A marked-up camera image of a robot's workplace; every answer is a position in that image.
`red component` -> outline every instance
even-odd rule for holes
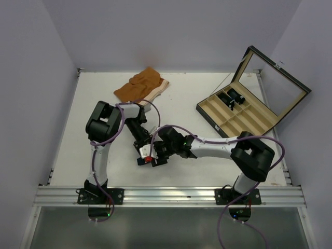
[[[148,157],[145,158],[145,162],[151,162],[152,159],[153,159],[152,157],[148,156]]]

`white table surface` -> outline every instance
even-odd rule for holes
[[[81,73],[70,115],[65,127],[54,172],[52,186],[82,186],[88,176],[90,144],[85,125],[99,100],[114,104],[119,100],[114,90],[128,82],[134,73]],[[161,124],[173,124],[187,128],[194,134],[205,137],[220,137],[207,121],[196,111],[196,104],[205,99],[227,76],[227,73],[161,73],[170,82],[166,91],[154,100],[161,114]],[[219,87],[230,83],[233,74]],[[261,98],[255,74],[246,74],[242,82],[256,96]],[[147,130],[157,125],[158,116],[154,110],[146,114]],[[134,138],[125,126],[112,143],[108,158],[108,185],[127,186],[170,186],[211,187],[232,185],[241,173],[231,160],[220,158],[183,159],[173,155],[168,164],[151,167],[138,166],[138,154],[133,147]],[[279,154],[271,141],[264,141]],[[261,186],[286,186],[281,164],[275,167]]]

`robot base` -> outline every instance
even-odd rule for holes
[[[214,190],[214,198],[217,205],[227,205],[240,195],[233,188],[217,188]],[[247,205],[249,200],[251,200],[251,205],[261,205],[259,189],[254,189],[249,195],[241,198],[233,205]]]

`glass panel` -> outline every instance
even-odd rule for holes
[[[252,72],[252,70],[262,70],[262,86],[266,92],[267,102],[269,108],[277,116],[279,116],[289,105],[291,105],[302,93],[302,90],[294,83],[289,81],[274,67],[267,64],[255,54],[253,54],[252,58],[250,59],[245,72]],[[246,77],[247,74],[243,73],[239,82],[250,90],[250,82],[245,80]]]
[[[116,208],[95,225],[85,207],[43,208],[32,242],[36,248],[220,248],[216,223],[221,208]],[[271,248],[308,248],[297,208],[252,208],[248,223]],[[221,234],[226,248],[265,248],[260,235],[227,214]]]

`aluminum frame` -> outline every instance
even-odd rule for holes
[[[40,186],[34,206],[75,206],[78,205],[80,187]],[[212,208],[225,207],[216,205],[214,189],[220,187],[122,187],[124,189],[123,205],[118,207],[182,207]],[[305,199],[300,187],[259,187],[262,205],[265,207],[305,207]]]

